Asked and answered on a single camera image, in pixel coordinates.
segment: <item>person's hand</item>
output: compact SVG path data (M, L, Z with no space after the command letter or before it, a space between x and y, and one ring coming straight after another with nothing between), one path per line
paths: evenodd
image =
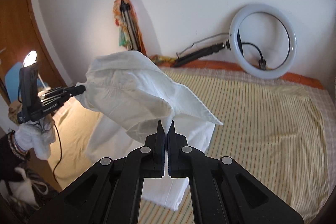
M19 125L14 139L19 149L28 151L34 148L35 154L41 160L50 157L50 144L55 142L55 122L51 115L47 115L38 122L26 122Z

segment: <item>orange fabric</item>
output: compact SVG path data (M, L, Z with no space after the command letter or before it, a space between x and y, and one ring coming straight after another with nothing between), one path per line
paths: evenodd
M129 38L129 34L128 34L128 30L127 30L127 25L126 23L123 21L122 19L122 15L121 15L121 12L120 12L120 4L121 4L121 1L122 0L116 0L114 1L114 5L113 5L113 14L114 14L114 18L115 18L115 24L119 27L122 28L123 32L125 33L125 35L128 36L128 40L130 40ZM141 53L145 56L146 55L146 49L145 49L145 46L143 45L143 41L142 41L142 33L140 31L140 28L138 26L138 18L137 18L137 14L133 8L133 5L131 3L130 0L123 0L125 3L128 3L131 7L131 16L132 16L132 19L133 19L133 22L134 22L134 27L136 28L136 34L137 34L137 38L138 38L138 41L140 43L140 49L141 49Z
M162 63L159 67L171 67L171 63ZM243 71L243 69L235 64L230 62L222 62L222 61L210 61L210 60L194 60L188 64L181 66L182 68L208 68L208 69L225 69L225 70L233 70L233 71ZM323 90L323 86L319 80L297 75L295 73L288 72L285 75L281 76L280 79L298 83L302 85L311 86L312 88L318 88Z

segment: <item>yellow striped fabric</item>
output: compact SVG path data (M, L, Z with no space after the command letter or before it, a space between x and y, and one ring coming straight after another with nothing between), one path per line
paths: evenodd
M328 197L323 119L298 85L261 86L216 77L166 74L189 87L224 125L207 155L229 155L309 223ZM189 189L179 210L142 200L139 223L194 223Z

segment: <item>silver screw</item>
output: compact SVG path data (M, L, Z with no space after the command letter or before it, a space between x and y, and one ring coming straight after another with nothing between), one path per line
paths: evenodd
M111 159L110 158L102 158L100 160L100 164L101 165L109 165L111 163Z
M232 159L230 157L222 158L222 163L230 165L232 163Z
M184 153L190 153L193 149L190 146L184 146L182 147L182 152Z
M144 146L140 149L142 153L149 153L151 151L151 148L148 146Z

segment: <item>blue object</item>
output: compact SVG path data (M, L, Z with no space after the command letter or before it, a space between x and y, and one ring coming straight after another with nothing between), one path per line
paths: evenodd
M19 89L19 81L20 81L19 80L20 68L22 68L22 63L18 62L13 67L11 67L11 69L5 75L5 86L11 103L17 100L17 91ZM42 82L39 78L37 79L37 87L43 88Z

